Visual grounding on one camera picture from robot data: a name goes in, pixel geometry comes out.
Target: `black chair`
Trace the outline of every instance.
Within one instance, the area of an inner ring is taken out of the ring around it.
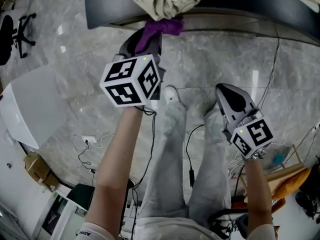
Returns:
[[[34,19],[36,16],[37,15],[35,13],[28,16],[22,16],[19,19],[17,29],[14,29],[14,21],[9,15],[4,17],[0,29],[0,65],[5,65],[10,59],[13,44],[19,49],[21,59],[27,57],[27,53],[22,52],[22,41],[31,46],[36,45],[35,41],[28,40],[24,35],[24,31],[30,18]]]

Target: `shirt sleeve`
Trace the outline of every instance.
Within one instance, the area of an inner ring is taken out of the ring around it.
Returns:
[[[251,232],[247,240],[276,240],[276,232],[271,224],[261,225]]]
[[[85,222],[77,232],[76,240],[115,240],[115,238],[103,227]]]

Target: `black table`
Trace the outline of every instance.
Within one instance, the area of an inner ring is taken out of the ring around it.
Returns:
[[[85,9],[89,29],[138,29],[150,19],[133,0],[85,0]],[[320,45],[319,14],[300,0],[201,0],[183,18],[187,30],[243,31]]]

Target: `purple cloth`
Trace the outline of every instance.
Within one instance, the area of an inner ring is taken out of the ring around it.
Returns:
[[[145,23],[142,38],[135,47],[135,52],[142,52],[148,40],[157,32],[179,36],[184,29],[184,22],[180,19],[161,19],[159,21],[147,20]]]

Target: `white shirt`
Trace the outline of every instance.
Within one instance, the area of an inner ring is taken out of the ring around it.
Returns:
[[[219,236],[188,218],[150,217],[137,220],[135,240],[221,240]],[[274,227],[257,227],[248,240],[276,240]],[[76,240],[115,240],[104,228],[85,222]]]

